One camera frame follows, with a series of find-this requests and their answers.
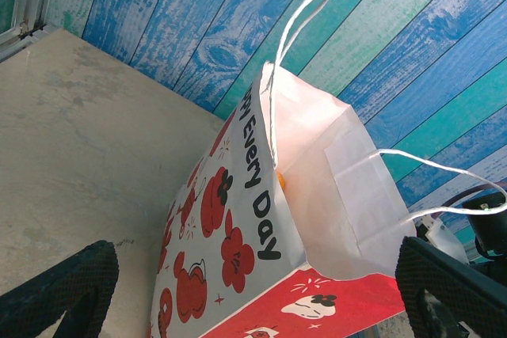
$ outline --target paper bag handle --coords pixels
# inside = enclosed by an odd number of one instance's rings
[[[424,158],[418,158],[417,156],[414,156],[413,154],[408,154],[407,152],[404,152],[402,150],[388,150],[388,149],[379,149],[375,153],[371,154],[369,157],[372,157],[376,154],[397,154],[399,156],[404,156],[406,158],[411,158],[415,161],[422,162],[423,164],[432,166],[434,168],[447,170],[448,172],[458,173],[458,174],[464,174],[470,177],[474,177],[476,180],[479,180],[481,182],[484,182],[488,185],[490,185],[492,188],[497,189],[505,198],[505,201],[502,205],[497,207],[491,207],[487,210],[472,210],[472,209],[464,209],[464,208],[457,208],[457,207],[446,207],[446,206],[439,206],[439,207],[432,207],[431,209],[424,209],[420,211],[414,211],[410,214],[408,214],[402,221],[400,221],[401,224],[412,221],[416,218],[424,217],[425,215],[431,215],[438,212],[449,212],[454,214],[462,214],[462,215],[493,215],[502,213],[503,211],[507,211],[507,192],[504,188],[502,188],[500,185],[495,184],[494,182],[487,180],[484,177],[479,176],[478,174],[472,173],[469,170],[465,169],[458,169],[453,168],[451,166],[445,166],[441,164],[437,164],[436,162],[425,160]]]
[[[278,49],[276,51],[275,63],[273,65],[273,72],[271,73],[271,77],[269,78],[268,86],[266,90],[269,91],[269,147],[271,148],[271,158],[273,160],[273,168],[278,166],[278,152],[276,149],[276,133],[275,133],[275,96],[273,91],[273,83],[275,78],[275,71],[277,67],[279,67],[287,54],[288,49],[291,47],[292,43],[294,43],[295,38],[299,35],[301,30],[310,22],[314,16],[321,11],[322,8],[326,5],[329,0],[322,0],[322,2],[318,5],[318,7],[308,16],[301,25],[296,29],[296,31],[292,34],[290,40],[287,44],[285,41],[287,40],[288,33],[290,32],[292,25],[294,24],[295,19],[303,12],[305,8],[307,8],[310,3],[314,0],[303,0],[303,3],[297,8],[297,10],[292,14],[291,18],[288,19],[287,25],[285,25],[285,29],[282,33],[282,37],[280,38],[280,44],[278,45]]]

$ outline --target blue wooden wall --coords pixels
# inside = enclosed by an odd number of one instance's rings
[[[225,119],[301,1],[51,0],[48,22]],[[378,147],[507,177],[505,0],[331,0],[284,66],[352,104]],[[476,184],[385,161],[411,210]]]

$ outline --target gray concrete surface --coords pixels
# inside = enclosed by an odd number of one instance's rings
[[[414,338],[406,313],[400,313],[377,325],[380,338]]]
[[[0,292],[112,241],[101,336],[146,336],[167,205],[221,125],[64,31],[0,64]]]

